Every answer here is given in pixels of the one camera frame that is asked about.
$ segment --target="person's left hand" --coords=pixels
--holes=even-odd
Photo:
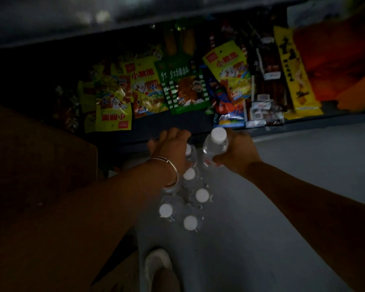
[[[182,176],[191,166],[191,163],[185,159],[187,140],[190,136],[189,131],[178,128],[162,131],[159,140],[149,140],[147,143],[151,158],[164,157],[169,159]],[[177,180],[176,173],[170,164],[166,165],[171,170],[173,180],[170,183],[173,183]]]

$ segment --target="red square logo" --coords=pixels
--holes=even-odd
[[[127,73],[135,72],[135,64],[134,63],[127,64],[126,71]]]
[[[206,58],[207,58],[209,63],[212,63],[213,61],[218,59],[217,55],[214,52],[211,52],[210,54],[208,54],[206,56]]]
[[[128,121],[119,122],[119,128],[128,128]]]

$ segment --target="upper shelf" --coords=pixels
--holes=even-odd
[[[296,0],[0,0],[0,48]]]

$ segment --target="forearm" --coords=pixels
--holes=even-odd
[[[256,163],[242,174],[355,291],[365,291],[365,204]]]
[[[168,174],[151,161],[0,226],[0,290],[88,289]]]

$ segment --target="hand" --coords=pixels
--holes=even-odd
[[[186,144],[191,133],[187,130],[180,130],[172,128],[169,131],[162,131],[160,133],[160,139],[149,140],[147,146],[149,148],[151,157],[164,157],[169,159],[176,167],[180,176],[182,176],[191,166],[191,163],[185,159]],[[170,171],[170,182],[168,184],[176,182],[177,176],[172,165],[165,163]]]
[[[250,135],[241,132],[235,133],[230,128],[227,128],[226,131],[229,147],[225,153],[213,158],[215,163],[223,164],[239,175],[242,175],[249,165],[262,163]]]

